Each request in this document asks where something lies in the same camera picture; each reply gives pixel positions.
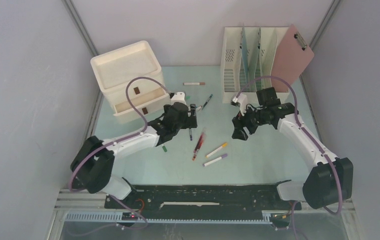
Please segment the green clipboard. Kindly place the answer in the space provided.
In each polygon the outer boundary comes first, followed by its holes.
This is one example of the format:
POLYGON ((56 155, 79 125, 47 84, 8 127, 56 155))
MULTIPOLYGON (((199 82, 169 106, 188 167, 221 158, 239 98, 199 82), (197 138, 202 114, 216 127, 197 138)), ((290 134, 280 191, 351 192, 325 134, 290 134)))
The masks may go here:
POLYGON ((275 27, 260 28, 260 67, 261 76, 270 76, 278 45, 278 34, 275 27))

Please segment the blue clipboard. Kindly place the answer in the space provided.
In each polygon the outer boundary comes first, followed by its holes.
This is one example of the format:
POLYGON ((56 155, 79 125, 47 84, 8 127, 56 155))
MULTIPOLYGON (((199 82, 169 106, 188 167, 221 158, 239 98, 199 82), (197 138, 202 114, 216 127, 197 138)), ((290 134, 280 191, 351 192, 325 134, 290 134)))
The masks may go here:
POLYGON ((243 88, 245 85, 251 82, 253 79, 253 67, 251 66, 252 57, 252 40, 250 30, 247 30, 245 26, 242 27, 241 32, 241 66, 240 66, 240 87, 243 88))

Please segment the pink clipboard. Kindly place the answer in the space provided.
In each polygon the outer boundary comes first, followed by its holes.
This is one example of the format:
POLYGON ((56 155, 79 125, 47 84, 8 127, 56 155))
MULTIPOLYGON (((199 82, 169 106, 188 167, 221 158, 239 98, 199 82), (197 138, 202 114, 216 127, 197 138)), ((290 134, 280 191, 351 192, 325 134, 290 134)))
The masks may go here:
POLYGON ((279 93, 289 90, 309 63, 314 52, 299 33, 295 25, 290 25, 276 49, 271 75, 281 78, 286 83, 272 80, 272 86, 279 93))

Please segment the cream three-drawer cabinet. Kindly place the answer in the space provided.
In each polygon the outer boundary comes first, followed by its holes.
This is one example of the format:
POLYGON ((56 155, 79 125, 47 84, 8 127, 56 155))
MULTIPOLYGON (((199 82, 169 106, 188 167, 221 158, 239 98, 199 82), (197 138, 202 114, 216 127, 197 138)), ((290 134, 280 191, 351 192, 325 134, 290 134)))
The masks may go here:
POLYGON ((161 66, 145 40, 95 56, 90 61, 99 88, 116 120, 128 123, 170 103, 161 66))

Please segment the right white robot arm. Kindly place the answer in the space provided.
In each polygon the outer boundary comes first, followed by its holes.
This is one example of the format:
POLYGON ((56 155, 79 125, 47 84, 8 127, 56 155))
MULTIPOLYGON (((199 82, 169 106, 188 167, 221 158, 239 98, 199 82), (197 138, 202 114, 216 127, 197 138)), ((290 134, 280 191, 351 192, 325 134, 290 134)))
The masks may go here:
POLYGON ((304 160, 309 175, 304 182, 285 181, 268 196, 271 207, 283 208, 288 201, 303 201, 314 209, 350 199, 353 189, 354 165, 347 158, 331 152, 302 122, 295 106, 282 103, 275 89, 256 92, 259 106, 248 103, 243 93, 235 95, 231 104, 240 108, 232 119, 232 138, 246 141, 259 126, 271 125, 284 135, 304 160))

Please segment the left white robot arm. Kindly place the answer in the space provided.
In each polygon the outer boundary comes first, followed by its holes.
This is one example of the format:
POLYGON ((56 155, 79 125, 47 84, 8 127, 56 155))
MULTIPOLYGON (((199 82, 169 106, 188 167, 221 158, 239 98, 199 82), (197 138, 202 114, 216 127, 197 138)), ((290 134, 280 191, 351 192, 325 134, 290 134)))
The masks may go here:
POLYGON ((91 194, 104 192, 114 196, 123 208, 134 206, 136 195, 133 186, 124 177, 112 174, 115 161, 158 147, 172 140, 180 130, 195 129, 196 109, 195 104, 166 104, 164 114, 149 121, 145 131, 105 140, 96 136, 87 138, 70 165, 72 177, 69 188, 77 180, 91 194))

